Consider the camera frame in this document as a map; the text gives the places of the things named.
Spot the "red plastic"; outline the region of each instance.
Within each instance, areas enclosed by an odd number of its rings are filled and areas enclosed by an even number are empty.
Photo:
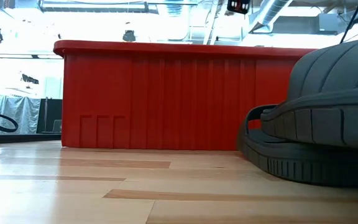
[[[62,40],[62,144],[235,150],[250,109],[279,103],[311,50]]]

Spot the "wooden floor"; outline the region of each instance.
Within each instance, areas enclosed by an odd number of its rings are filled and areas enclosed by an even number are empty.
[[[5,144],[0,223],[358,224],[358,190],[281,180],[238,152]]]

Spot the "bin rim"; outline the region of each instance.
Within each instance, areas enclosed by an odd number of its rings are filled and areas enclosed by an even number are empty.
[[[237,57],[302,58],[315,49],[289,49],[275,47],[239,47],[223,45],[158,44],[133,42],[100,42],[87,40],[59,40],[53,52],[65,56],[70,52],[143,52],[157,54],[208,54]]]

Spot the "black rubber tread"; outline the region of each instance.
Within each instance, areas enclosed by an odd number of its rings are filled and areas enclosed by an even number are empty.
[[[263,121],[262,130],[270,136],[297,142],[358,149],[358,106],[288,111],[273,120]]]
[[[282,179],[358,187],[358,151],[280,141],[261,130],[250,130],[247,135],[242,128],[237,137],[237,149],[255,166]]]
[[[358,148],[358,41],[305,58],[293,69],[287,101],[261,115],[262,130],[292,141]]]

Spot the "gray curtain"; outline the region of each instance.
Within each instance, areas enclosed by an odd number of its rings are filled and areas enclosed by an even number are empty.
[[[41,99],[28,97],[0,96],[0,114],[14,119],[19,124],[19,129],[14,133],[0,134],[35,134],[39,117]],[[11,122],[0,118],[0,126],[14,128]]]

